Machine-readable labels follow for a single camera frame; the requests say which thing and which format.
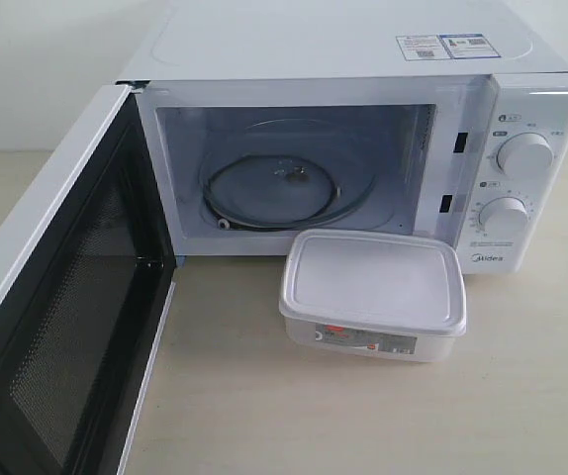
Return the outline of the white plastic food container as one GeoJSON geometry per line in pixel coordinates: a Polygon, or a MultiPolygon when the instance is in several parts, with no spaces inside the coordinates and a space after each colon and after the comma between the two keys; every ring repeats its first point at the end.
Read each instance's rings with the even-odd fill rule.
{"type": "Polygon", "coordinates": [[[456,252],[426,237],[300,233],[286,259],[279,311],[299,344],[383,359],[442,360],[467,330],[456,252]]]}

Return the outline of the white microwave door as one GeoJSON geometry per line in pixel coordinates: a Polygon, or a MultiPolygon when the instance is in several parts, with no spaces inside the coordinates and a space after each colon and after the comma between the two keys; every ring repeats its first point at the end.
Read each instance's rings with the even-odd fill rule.
{"type": "Polygon", "coordinates": [[[127,465],[175,268],[139,93],[101,88],[0,227],[0,474],[127,465]]]}

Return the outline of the glass microwave turntable plate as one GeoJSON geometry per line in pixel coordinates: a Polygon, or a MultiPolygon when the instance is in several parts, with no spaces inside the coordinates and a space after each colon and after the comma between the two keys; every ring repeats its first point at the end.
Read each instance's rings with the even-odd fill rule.
{"type": "Polygon", "coordinates": [[[317,119],[265,121],[213,145],[200,170],[204,201],[223,229],[293,231],[356,211],[374,189],[369,146],[317,119]]]}

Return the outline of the white Midea microwave body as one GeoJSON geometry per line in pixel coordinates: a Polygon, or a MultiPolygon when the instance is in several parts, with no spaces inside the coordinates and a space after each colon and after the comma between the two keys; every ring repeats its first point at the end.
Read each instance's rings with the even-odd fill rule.
{"type": "Polygon", "coordinates": [[[465,274],[518,270],[568,146],[568,63],[500,1],[174,1],[120,74],[137,104],[174,252],[285,255],[306,229],[443,241],[465,274]],[[406,61],[396,36],[483,34],[499,58],[406,61]],[[354,131],[377,173],[360,208],[293,231],[223,229],[200,170],[232,133],[278,119],[354,131]],[[554,159],[513,179],[497,154],[543,136],[554,159]],[[478,221],[513,197],[525,229],[478,221]]]}

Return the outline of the lower white timer knob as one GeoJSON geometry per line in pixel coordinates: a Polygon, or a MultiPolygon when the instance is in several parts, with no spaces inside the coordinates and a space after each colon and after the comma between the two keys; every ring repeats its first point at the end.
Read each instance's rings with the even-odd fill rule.
{"type": "Polygon", "coordinates": [[[511,237],[525,229],[529,216],[524,203],[503,197],[486,204],[478,215],[481,229],[493,237],[511,237]]]}

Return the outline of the warning label sticker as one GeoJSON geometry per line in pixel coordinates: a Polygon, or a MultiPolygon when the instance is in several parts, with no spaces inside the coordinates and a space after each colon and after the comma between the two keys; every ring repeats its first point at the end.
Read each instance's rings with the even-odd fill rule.
{"type": "Polygon", "coordinates": [[[483,34],[396,36],[406,61],[499,58],[483,34]]]}

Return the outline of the upper white control knob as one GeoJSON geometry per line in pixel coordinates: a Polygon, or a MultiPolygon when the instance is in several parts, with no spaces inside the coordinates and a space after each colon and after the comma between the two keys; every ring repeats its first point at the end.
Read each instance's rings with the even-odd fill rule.
{"type": "Polygon", "coordinates": [[[541,135],[525,133],[506,141],[499,149],[497,163],[505,175],[526,179],[542,174],[552,165],[553,150],[541,135]]]}

